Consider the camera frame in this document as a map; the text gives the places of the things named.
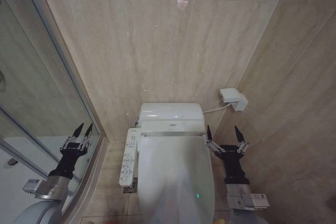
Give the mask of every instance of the shower enclosure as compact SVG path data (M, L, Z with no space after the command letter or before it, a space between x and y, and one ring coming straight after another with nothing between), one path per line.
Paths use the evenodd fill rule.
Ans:
M55 47L33 0L0 0L0 223L12 223L37 199L22 191L55 169L59 148L81 123L93 123L64 209L85 175L100 130Z

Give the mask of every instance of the robotic arm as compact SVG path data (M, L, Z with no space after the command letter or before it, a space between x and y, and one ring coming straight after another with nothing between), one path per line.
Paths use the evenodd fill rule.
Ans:
M231 211L230 223L267 223L261 217L252 213L252 210L265 209L269 203L265 194L252 194L250 182L240 165L246 153L248 143L242 133L235 126L238 145L218 145L212 141L210 128L207 128L206 145L214 152L216 157L224 163L226 177L224 182L227 188L227 202Z
M92 124L87 129L81 143L76 139L83 128L83 123L69 136L60 148L62 158L56 169L52 170L46 181L29 179L23 191L34 194L37 199L45 199L26 208L14 224L59 224L62 207L68 195L68 184L73 177L75 164L80 156L87 154L92 134Z

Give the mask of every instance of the beige wall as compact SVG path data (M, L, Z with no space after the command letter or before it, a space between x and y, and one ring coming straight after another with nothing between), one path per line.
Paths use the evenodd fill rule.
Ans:
M47 0L110 141L143 102L221 105L278 0ZM224 111L206 115L213 131Z
M251 143L242 164L270 223L336 220L336 0L280 0L215 139Z

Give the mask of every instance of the cable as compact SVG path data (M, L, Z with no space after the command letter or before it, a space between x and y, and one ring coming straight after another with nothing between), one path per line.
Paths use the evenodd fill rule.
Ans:
M221 109L227 108L227 107L229 107L231 104L232 104L232 103L230 102L228 105L225 105L224 107L216 108L216 109L213 109L213 110L203 111L203 114L204 114L204 113L213 112L213 111L216 111L216 110L221 110Z

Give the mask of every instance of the wall outlet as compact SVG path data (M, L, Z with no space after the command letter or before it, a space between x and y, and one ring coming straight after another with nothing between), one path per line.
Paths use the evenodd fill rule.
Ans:
M242 111L248 103L246 97L235 88L220 89L219 93L224 103L232 103L235 111Z
M239 102L242 100L239 91L234 88L220 89L219 92L221 94L220 96L222 97L224 103Z
M232 104L232 107L234 108L235 111L243 111L248 103L246 97L242 93L240 93L240 97L241 101Z

